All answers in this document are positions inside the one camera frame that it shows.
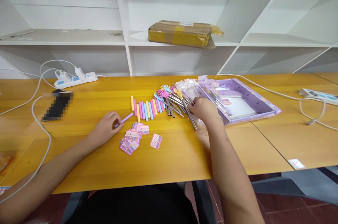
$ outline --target purple box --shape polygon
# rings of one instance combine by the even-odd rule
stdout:
[[[280,108],[278,108],[276,105],[269,102],[267,99],[262,97],[257,92],[253,91],[251,88],[249,88],[247,85],[243,84],[238,79],[224,79],[224,80],[216,80],[214,81],[219,84],[219,86],[226,85],[227,88],[236,90],[242,94],[242,99],[257,113],[252,116],[242,117],[238,119],[232,119],[231,116],[229,116],[226,112],[222,110],[222,108],[218,106],[218,113],[223,118],[223,122],[225,125],[229,124],[236,124],[241,122],[247,122],[247,121],[254,121],[262,118],[268,118],[272,117],[276,114],[279,114],[282,112]],[[218,100],[213,100],[210,97],[210,94],[207,93],[204,89],[211,89],[211,86],[206,83],[199,83],[199,87],[201,90],[201,95],[204,97],[207,97],[212,102],[217,104],[218,101],[221,102],[221,100],[218,98]]]

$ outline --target power strip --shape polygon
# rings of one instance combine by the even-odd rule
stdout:
[[[318,98],[318,99],[325,101],[326,103],[338,105],[337,95],[331,95],[331,94],[327,94],[324,92],[319,92],[319,91],[306,89],[306,88],[302,88],[301,90],[298,91],[298,93],[302,95],[303,97]]]
[[[87,83],[87,82],[96,81],[98,79],[99,78],[96,76],[95,72],[91,72],[91,73],[85,74],[84,80],[80,80],[80,78],[77,75],[75,75],[75,76],[70,77],[70,82],[65,82],[64,80],[57,80],[54,86],[58,89],[63,89],[63,88],[72,87],[72,86],[80,85],[80,84]]]

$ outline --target white shelf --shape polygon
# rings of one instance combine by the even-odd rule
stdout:
[[[122,31],[113,30],[30,29],[11,35],[19,36],[0,45],[125,45]]]
[[[317,42],[288,34],[250,33],[241,46],[261,47],[330,47],[329,44]]]
[[[150,42],[160,20],[224,35],[216,49]],[[35,72],[59,58],[108,76],[338,71],[337,24],[338,0],[0,0],[0,60]]]

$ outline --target hand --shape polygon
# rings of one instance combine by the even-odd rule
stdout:
[[[188,109],[195,114],[205,124],[212,123],[217,119],[221,120],[218,114],[217,106],[207,98],[196,97],[195,106],[188,105]]]
[[[113,129],[113,123],[118,122],[119,126]],[[106,143],[111,137],[118,133],[123,124],[121,124],[121,118],[115,111],[108,112],[99,121],[94,130],[88,135],[86,140],[95,149]]]

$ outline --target wooden table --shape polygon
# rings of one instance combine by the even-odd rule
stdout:
[[[327,79],[332,83],[338,84],[338,73],[313,73],[313,74],[322,77],[324,79]]]
[[[338,95],[338,85],[313,74],[245,76],[268,89],[297,98],[301,97],[297,90],[302,88]],[[338,164],[338,131],[317,123],[306,125],[305,122],[310,119],[300,113],[299,101],[270,93],[245,80],[243,82],[282,110],[273,118],[257,120],[253,124],[285,159],[298,159],[306,168]],[[322,103],[318,101],[303,102],[304,112],[313,118],[320,114],[321,107]],[[320,121],[337,128],[338,106],[328,104]]]
[[[138,101],[150,100],[160,85],[184,78],[105,77],[70,88],[74,91],[74,98],[64,119],[45,125],[53,137],[47,160],[85,138],[106,112],[117,111],[121,117],[129,114],[131,95]],[[36,83],[36,80],[1,80],[0,112],[28,100]],[[42,87],[40,93],[53,90],[45,83]],[[44,104],[43,101],[37,102],[35,112],[40,114],[39,117],[49,103],[50,100]],[[31,103],[0,116],[1,150],[16,151],[14,162],[0,177],[2,186],[13,185],[35,170],[45,153],[48,138],[33,121],[30,107]],[[209,150],[199,140],[189,120],[180,116],[172,118],[166,113],[158,115],[146,123],[150,127],[150,135],[144,136],[140,147],[128,156],[119,149],[119,142],[134,122],[135,117],[129,119],[118,134],[79,163],[54,193],[212,177]],[[293,170],[252,123],[230,126],[227,132],[249,175]],[[153,133],[163,137],[160,150],[149,145]]]

